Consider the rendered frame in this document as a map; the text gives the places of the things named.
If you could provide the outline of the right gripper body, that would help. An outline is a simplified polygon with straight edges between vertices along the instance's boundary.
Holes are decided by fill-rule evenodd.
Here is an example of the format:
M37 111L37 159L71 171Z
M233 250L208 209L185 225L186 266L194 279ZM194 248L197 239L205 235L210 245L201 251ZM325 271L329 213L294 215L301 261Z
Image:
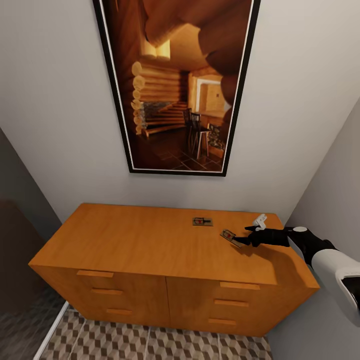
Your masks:
M273 233L276 229L266 228L265 230L254 230L249 236L253 247L258 247L260 244L276 245L273 238Z

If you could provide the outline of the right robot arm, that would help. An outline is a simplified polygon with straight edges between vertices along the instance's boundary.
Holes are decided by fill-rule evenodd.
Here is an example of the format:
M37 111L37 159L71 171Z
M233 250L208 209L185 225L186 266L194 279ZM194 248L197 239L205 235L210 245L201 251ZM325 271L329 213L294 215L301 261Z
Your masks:
M258 247L260 244L292 247L309 264L329 290L341 311L360 328L360 262L338 251L329 240L321 240L307 227L266 228L266 215L253 221L248 237L234 237L238 242Z

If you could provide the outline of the mousetrap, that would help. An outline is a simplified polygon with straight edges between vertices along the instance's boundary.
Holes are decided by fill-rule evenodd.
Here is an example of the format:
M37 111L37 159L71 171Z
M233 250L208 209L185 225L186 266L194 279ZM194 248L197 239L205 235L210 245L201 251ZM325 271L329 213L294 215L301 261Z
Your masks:
M231 243L238 246L239 248L241 248L243 245L243 243L234 239L234 237L239 237L239 236L237 236L233 232L227 230L226 228L222 231L222 233L220 233L220 236L226 238L227 240L229 240Z
M194 226L213 226L212 218L193 217L192 223Z

